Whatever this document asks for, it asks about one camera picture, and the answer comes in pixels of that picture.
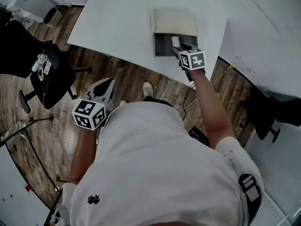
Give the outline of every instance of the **black strap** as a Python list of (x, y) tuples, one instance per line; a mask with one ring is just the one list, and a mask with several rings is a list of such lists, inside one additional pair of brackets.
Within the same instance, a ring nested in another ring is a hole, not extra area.
[(238, 182), (243, 192), (246, 194), (249, 211), (248, 225), (250, 225), (261, 205), (261, 191), (260, 188), (256, 185), (255, 178), (250, 174), (242, 174), (239, 177)]

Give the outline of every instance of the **person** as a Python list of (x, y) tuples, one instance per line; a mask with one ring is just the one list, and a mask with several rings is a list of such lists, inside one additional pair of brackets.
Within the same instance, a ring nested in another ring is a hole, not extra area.
[(152, 98), (123, 101), (96, 131), (81, 129), (63, 186), (71, 226), (238, 226), (245, 216), (237, 170), (263, 190), (202, 70), (191, 71), (210, 147), (191, 138), (179, 113)]

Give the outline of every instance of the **white t-shirt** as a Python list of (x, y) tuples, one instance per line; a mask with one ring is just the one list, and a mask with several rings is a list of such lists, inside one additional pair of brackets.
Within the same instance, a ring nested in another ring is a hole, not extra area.
[(240, 226), (235, 168), (254, 175), (263, 189), (256, 165), (235, 138), (213, 150), (189, 136), (175, 109), (130, 103), (111, 114), (80, 183), (64, 184), (63, 204), (71, 226)]

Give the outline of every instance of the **white sneaker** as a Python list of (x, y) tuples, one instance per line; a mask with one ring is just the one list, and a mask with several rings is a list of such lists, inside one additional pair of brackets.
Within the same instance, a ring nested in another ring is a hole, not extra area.
[(126, 101), (126, 100), (122, 100), (122, 101), (120, 102), (119, 106), (122, 106), (122, 105), (125, 105), (125, 104), (127, 104), (127, 101)]
[(151, 86), (151, 83), (149, 83), (148, 81), (144, 82), (143, 84), (143, 95), (144, 95), (144, 98), (146, 97), (152, 97), (154, 94), (154, 90)]

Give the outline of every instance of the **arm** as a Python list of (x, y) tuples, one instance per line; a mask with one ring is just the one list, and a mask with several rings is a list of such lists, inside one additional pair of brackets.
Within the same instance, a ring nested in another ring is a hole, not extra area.
[(95, 159), (96, 130), (81, 129), (79, 140), (74, 152), (70, 181), (78, 184)]
[(235, 137), (231, 121), (204, 72), (193, 70), (190, 74), (196, 87), (209, 144), (215, 149), (221, 139)]

